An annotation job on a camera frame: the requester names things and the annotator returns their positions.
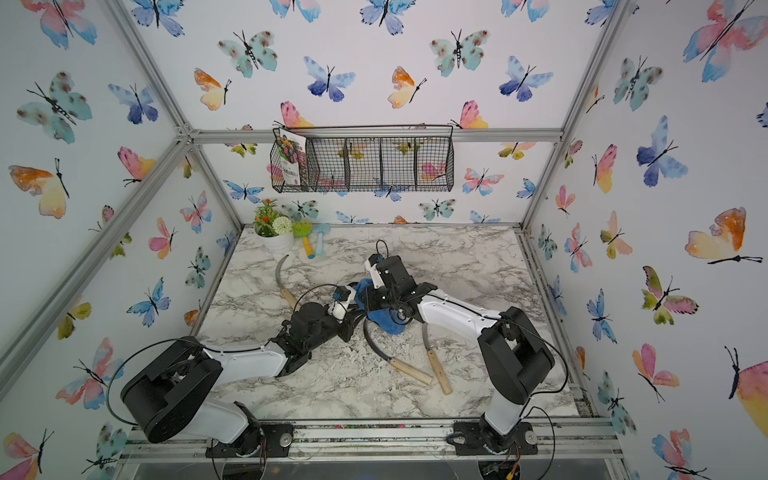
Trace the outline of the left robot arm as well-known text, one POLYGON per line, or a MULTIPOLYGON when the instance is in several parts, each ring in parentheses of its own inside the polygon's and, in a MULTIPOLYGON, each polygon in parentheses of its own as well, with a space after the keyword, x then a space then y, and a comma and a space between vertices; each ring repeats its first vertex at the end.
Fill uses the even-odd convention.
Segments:
POLYGON ((175 339, 126 383, 120 400, 151 443, 185 434, 254 450, 263 436, 259 420, 244 404, 217 401, 211 392, 293 374, 328 341, 350 340, 363 315, 356 306, 308 302, 262 346, 206 347, 192 336, 175 339))

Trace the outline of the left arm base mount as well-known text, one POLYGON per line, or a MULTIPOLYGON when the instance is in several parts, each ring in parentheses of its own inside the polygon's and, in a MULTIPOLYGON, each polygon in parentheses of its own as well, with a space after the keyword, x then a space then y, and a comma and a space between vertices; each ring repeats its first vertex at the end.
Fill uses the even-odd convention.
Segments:
POLYGON ((261 460, 287 458, 293 443, 294 430, 292 423, 250 420, 245 431, 233 443, 216 442, 205 450, 205 457, 261 460))

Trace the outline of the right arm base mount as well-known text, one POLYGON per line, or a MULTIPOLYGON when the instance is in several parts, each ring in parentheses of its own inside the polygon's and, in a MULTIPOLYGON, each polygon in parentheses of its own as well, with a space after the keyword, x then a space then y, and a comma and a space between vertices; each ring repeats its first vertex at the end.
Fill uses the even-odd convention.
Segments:
POLYGON ((519 422, 507 434, 499 434, 484 419, 456 421, 453 431, 446 436, 446 443, 458 456, 538 453, 537 436, 528 422, 519 422))

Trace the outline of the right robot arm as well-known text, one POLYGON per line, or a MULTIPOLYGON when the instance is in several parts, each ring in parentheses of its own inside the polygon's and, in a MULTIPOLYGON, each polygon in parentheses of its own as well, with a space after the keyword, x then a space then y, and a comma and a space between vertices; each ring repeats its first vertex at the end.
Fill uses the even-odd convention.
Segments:
POLYGON ((398 256, 372 255, 365 262, 370 283, 360 294, 363 308, 394 322, 436 326, 477 346, 493 386, 482 421, 498 436, 521 421, 535 390, 555 366, 548 344, 517 307, 488 310, 455 298, 436 285, 418 283, 398 256))

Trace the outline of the blue rag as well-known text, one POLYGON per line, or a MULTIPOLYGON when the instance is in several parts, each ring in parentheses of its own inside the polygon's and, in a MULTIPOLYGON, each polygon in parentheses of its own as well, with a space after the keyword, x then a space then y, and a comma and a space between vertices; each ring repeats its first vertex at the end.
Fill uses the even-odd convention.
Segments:
POLYGON ((405 331, 406 321, 386 302, 386 297, 373 285, 371 279, 363 279, 355 286, 357 306, 366 312, 367 318, 389 335, 405 331))

